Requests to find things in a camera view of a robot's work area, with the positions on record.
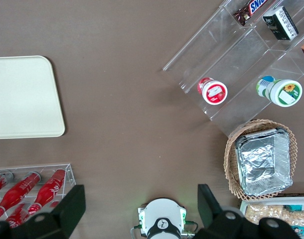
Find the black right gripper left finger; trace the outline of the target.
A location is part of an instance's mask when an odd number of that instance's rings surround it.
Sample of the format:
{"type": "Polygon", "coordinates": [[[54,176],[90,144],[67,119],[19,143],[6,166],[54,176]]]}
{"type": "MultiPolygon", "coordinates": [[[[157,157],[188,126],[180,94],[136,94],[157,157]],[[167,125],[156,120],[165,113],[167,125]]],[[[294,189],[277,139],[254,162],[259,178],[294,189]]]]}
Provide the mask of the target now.
{"type": "Polygon", "coordinates": [[[0,221],[0,239],[68,239],[86,210],[84,185],[75,185],[51,211],[32,216],[16,228],[0,221]]]}

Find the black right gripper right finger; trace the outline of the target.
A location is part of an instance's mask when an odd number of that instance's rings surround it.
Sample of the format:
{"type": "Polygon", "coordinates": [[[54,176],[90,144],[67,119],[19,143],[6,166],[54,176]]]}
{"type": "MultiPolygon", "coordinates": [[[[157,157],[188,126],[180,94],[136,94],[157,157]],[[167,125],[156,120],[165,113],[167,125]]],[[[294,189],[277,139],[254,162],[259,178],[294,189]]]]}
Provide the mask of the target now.
{"type": "Polygon", "coordinates": [[[195,239],[298,239],[280,219],[262,218],[256,225],[232,210],[224,210],[207,184],[197,186],[197,206],[204,228],[195,239]]]}

